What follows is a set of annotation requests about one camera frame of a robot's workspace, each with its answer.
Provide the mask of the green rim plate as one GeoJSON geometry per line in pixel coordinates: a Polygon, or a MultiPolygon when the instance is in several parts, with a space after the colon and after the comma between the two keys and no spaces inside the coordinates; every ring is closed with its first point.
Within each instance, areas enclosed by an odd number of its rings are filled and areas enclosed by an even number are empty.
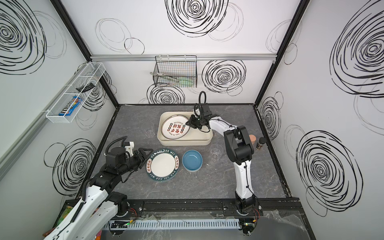
{"type": "Polygon", "coordinates": [[[178,154],[169,148],[154,151],[147,160],[146,172],[156,182],[166,182],[175,177],[180,169],[178,154]]]}

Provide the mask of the white plate red characters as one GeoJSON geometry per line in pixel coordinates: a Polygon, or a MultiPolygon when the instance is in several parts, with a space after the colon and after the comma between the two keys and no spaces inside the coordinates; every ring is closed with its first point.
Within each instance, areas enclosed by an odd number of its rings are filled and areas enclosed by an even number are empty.
{"type": "Polygon", "coordinates": [[[174,115],[164,121],[161,126],[162,135],[168,140],[177,140],[184,137],[190,130],[186,125],[189,119],[185,116],[174,115]]]}

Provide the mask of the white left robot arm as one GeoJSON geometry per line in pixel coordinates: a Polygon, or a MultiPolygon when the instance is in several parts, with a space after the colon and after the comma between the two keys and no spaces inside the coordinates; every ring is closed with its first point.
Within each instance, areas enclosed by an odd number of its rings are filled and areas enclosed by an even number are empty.
{"type": "Polygon", "coordinates": [[[106,148],[106,163],[100,171],[87,180],[77,204],[45,237],[47,240],[93,240],[112,218],[124,217],[132,208],[125,194],[115,192],[119,183],[125,182],[124,174],[142,169],[153,149],[132,149],[132,144],[122,142],[119,147],[106,148]]]}

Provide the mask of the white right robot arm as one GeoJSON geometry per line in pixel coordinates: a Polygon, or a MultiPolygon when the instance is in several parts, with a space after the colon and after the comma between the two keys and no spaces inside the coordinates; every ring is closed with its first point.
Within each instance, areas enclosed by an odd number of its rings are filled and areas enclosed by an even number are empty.
{"type": "Polygon", "coordinates": [[[248,130],[213,114],[207,103],[195,104],[193,111],[188,126],[200,131],[206,126],[224,137],[227,156],[235,168],[237,211],[240,215],[247,215],[258,205],[251,180],[251,160],[255,150],[248,130]]]}

